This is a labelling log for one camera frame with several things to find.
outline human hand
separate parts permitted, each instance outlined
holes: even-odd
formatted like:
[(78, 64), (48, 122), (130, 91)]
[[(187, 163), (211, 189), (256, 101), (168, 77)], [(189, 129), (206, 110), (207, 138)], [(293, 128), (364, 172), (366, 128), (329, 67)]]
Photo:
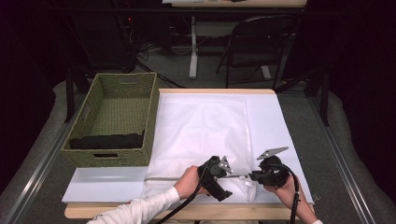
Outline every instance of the human hand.
[[(273, 192), (279, 200), (285, 204), (289, 209), (293, 206), (293, 199), (295, 194), (294, 188), (294, 179), (292, 175), (289, 175), (286, 183), (284, 186), (272, 187), (272, 186), (264, 186), (264, 188), (270, 192)], [(301, 221), (304, 223), (314, 223), (318, 218), (315, 216), (314, 212), (311, 210), (308, 202), (306, 201), (303, 189), (301, 188), (300, 181), (299, 181), (299, 203), (297, 205), (297, 217), (300, 218)]]
[[(190, 195), (192, 195), (197, 188), (198, 182), (198, 167), (191, 166), (187, 168), (181, 178), (174, 185), (175, 189), (177, 190), (178, 196), (180, 197), (180, 200), (190, 197)], [(201, 187), (198, 190), (197, 194), (209, 195), (209, 192), (204, 187)]]

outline green woven basket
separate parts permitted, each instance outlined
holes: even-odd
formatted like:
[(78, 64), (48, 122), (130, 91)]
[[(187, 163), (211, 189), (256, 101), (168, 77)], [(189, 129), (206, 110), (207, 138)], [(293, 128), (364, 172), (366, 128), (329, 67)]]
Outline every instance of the green woven basket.
[[(147, 166), (160, 92), (155, 73), (97, 74), (62, 153), (77, 167)], [(84, 136), (142, 133), (141, 148), (72, 149)]]

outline table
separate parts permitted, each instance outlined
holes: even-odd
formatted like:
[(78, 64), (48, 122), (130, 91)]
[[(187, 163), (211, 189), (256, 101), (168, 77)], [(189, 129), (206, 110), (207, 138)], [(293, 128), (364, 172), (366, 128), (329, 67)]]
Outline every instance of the table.
[[(224, 0), (205, 0), (203, 3), (173, 3), (173, 7), (295, 7), (304, 8), (307, 0), (246, 0), (241, 2), (232, 2)], [(196, 19), (191, 19), (191, 63), (190, 63), (190, 78), (197, 77), (197, 45), (196, 45)]]
[[(251, 129), (251, 139), (252, 139), (252, 149), (255, 151), (255, 158), (257, 154), (261, 154), (263, 148), (271, 148), (274, 145), (286, 144), (291, 147), (289, 151), (290, 156), (279, 158), (287, 164), (297, 176), (300, 177), (301, 184), (303, 186), (307, 200), (313, 203), (312, 197), (309, 193), (309, 188), (307, 186), (306, 180), (304, 178), (304, 173), (302, 171), (301, 165), (298, 162), (298, 157), (295, 153), (294, 146), (292, 144), (289, 131), (287, 131), (286, 124), (283, 122), (274, 122), (274, 114), (280, 114), (280, 106), (277, 99), (272, 101), (271, 104), (258, 106), (257, 100), (271, 97), (274, 99), (276, 97), (275, 93), (271, 90), (238, 90), (238, 89), (161, 89), (161, 94), (166, 93), (219, 93), (219, 94), (245, 94), (246, 96), (252, 97), (252, 99), (247, 101), (247, 111), (250, 108), (255, 108), (254, 111), (250, 109), (247, 116), (249, 118), (262, 118), (262, 115), (267, 116), (266, 119), (252, 119), (249, 120), (249, 127)], [(286, 129), (286, 136), (280, 134)], [(252, 164), (253, 167), (257, 167), (258, 161)], [(257, 185), (262, 193), (262, 186)], [(262, 203), (265, 201), (266, 197), (275, 197), (271, 193), (256, 195), (256, 199), (252, 203), (213, 203), (213, 204), (195, 204), (191, 203), (180, 212), (178, 212), (172, 219), (189, 219), (189, 220), (205, 220), (205, 219), (235, 219), (235, 220), (264, 220), (264, 219), (290, 219), (290, 210), (286, 208), (282, 203)], [(65, 209), (64, 214), (69, 218), (92, 218), (93, 216), (105, 212), (107, 210), (115, 208), (120, 203), (90, 203), (90, 202), (76, 202), (69, 203)], [(156, 218), (161, 218), (166, 216), (170, 211), (166, 211), (159, 214)]]

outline chair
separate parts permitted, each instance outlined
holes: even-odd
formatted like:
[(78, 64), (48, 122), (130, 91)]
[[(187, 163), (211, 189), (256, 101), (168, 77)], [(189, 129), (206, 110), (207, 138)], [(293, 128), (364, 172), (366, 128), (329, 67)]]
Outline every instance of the chair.
[(216, 73), (227, 65), (226, 88), (230, 83), (230, 67), (257, 67), (276, 65), (273, 89), (276, 87), (279, 66), (284, 51), (284, 40), (293, 34), (298, 20), (292, 16), (260, 16), (239, 22), (230, 35)]

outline folded fabric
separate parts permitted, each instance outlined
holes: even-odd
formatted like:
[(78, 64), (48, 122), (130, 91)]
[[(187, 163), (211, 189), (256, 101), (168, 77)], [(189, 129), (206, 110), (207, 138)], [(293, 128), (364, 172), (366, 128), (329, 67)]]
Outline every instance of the folded fabric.
[[(224, 189), (233, 191), (224, 202), (252, 201), (255, 184), (237, 177), (251, 172), (246, 98), (162, 95), (143, 195), (148, 197), (166, 190), (187, 167), (202, 165), (212, 156), (226, 156), (236, 175), (236, 178), (219, 180)], [(216, 199), (197, 197), (194, 202), (215, 203)]]
[(118, 148), (141, 148), (144, 134), (111, 134), (85, 136), (80, 139), (69, 141), (72, 149), (118, 149)]

